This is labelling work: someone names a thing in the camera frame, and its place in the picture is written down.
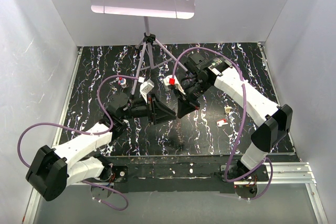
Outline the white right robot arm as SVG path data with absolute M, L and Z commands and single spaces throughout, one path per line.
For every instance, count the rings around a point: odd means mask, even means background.
M 184 66 L 195 79 L 183 87 L 175 76 L 166 77 L 178 98 L 178 118 L 199 109 L 198 98 L 210 87 L 225 92 L 243 108 L 242 121 L 250 116 L 257 125 L 251 135 L 251 144 L 233 167 L 227 166 L 224 178 L 228 182 L 251 180 L 257 174 L 257 168 L 263 163 L 272 149 L 285 138 L 291 126 L 292 108 L 278 105 L 262 95 L 247 80 L 241 70 L 227 57 L 216 54 L 206 60 L 200 54 L 189 55 Z

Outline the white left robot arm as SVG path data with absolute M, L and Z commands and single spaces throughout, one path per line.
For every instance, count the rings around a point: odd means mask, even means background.
M 125 93 L 111 98 L 107 113 L 85 134 L 50 148 L 41 147 L 26 174 L 26 180 L 46 201 L 57 198 L 67 186 L 87 178 L 106 182 L 112 168 L 102 155 L 88 155 L 96 149 L 115 141 L 128 128 L 127 120 L 147 118 L 151 124 L 161 124 L 176 119 L 176 113 L 159 101 L 154 94 L 147 99 L 131 103 Z

